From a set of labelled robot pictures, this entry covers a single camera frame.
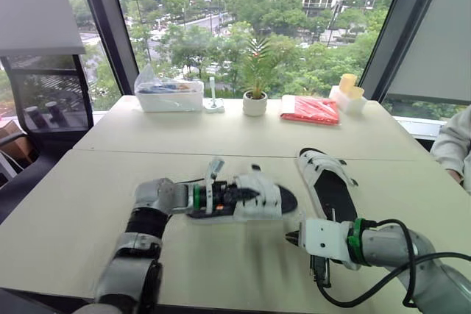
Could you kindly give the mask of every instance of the white table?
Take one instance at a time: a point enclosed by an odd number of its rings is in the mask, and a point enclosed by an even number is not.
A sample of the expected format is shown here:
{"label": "white table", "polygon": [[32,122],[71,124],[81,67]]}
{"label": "white table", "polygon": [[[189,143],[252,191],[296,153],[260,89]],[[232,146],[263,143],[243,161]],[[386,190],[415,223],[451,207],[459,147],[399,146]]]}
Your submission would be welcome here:
{"label": "white table", "polygon": [[[225,157],[220,179],[258,163],[291,190],[313,215],[294,158]],[[0,226],[0,288],[93,298],[93,289],[124,231],[135,187],[167,176],[195,179],[210,156],[72,150]],[[426,235],[437,251],[471,253],[470,198],[435,163],[347,160],[359,187],[359,215],[395,217]],[[326,302],[309,277],[308,256],[283,239],[297,228],[297,213],[283,221],[208,226],[184,215],[166,228],[160,258],[160,303],[303,313],[418,313],[401,306],[405,290],[394,280],[353,310]],[[471,277],[467,263],[448,261]],[[386,271],[332,267],[338,299],[352,299]]]}
{"label": "white table", "polygon": [[266,114],[248,117],[242,100],[224,100],[224,114],[144,113],[136,97],[123,96],[74,147],[224,156],[294,157],[314,147],[339,158],[431,160],[428,153],[380,105],[369,101],[361,117],[340,113],[340,126],[280,119],[280,100]]}

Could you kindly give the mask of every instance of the green ring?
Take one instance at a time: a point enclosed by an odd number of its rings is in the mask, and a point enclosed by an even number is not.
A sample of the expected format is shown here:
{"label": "green ring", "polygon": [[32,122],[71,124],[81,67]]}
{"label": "green ring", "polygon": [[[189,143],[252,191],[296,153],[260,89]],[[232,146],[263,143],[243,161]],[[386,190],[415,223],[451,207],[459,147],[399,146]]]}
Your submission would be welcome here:
{"label": "green ring", "polygon": [[199,184],[193,186],[193,208],[199,210]]}
{"label": "green ring", "polygon": [[353,223],[353,235],[347,238],[348,245],[352,247],[353,252],[355,253],[356,259],[361,265],[369,266],[369,263],[366,262],[363,252],[361,250],[361,231],[363,229],[362,223],[364,218],[357,218]]}

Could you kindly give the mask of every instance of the office chair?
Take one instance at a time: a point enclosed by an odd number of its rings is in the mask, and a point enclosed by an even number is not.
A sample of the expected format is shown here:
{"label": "office chair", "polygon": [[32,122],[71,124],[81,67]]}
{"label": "office chair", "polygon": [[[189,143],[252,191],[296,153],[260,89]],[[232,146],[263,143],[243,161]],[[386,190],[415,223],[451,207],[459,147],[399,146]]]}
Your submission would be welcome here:
{"label": "office chair", "polygon": [[0,147],[27,136],[38,158],[0,189],[0,224],[93,126],[88,86],[78,55],[1,57],[16,115],[25,131],[0,139]]}

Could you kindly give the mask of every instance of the potted plant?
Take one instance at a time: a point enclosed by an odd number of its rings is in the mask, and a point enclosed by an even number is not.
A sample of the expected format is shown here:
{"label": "potted plant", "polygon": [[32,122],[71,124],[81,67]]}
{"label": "potted plant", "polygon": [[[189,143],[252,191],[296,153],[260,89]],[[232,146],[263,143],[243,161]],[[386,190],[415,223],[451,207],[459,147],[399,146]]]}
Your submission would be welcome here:
{"label": "potted plant", "polygon": [[270,48],[268,38],[253,38],[249,42],[249,53],[244,63],[245,76],[252,82],[252,88],[244,93],[244,113],[251,116],[263,115],[268,96],[263,91],[266,83],[278,65],[280,58]]}

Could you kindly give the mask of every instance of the palm plant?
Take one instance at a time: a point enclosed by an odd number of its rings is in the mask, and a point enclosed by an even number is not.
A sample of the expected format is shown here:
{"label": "palm plant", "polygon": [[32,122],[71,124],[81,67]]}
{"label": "palm plant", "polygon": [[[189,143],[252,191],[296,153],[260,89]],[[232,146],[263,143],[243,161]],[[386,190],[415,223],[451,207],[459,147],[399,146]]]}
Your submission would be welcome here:
{"label": "palm plant", "polygon": [[268,38],[253,38],[249,41],[249,52],[245,62],[246,78],[252,80],[249,92],[251,99],[262,99],[266,83],[275,74],[281,55],[275,53]]}

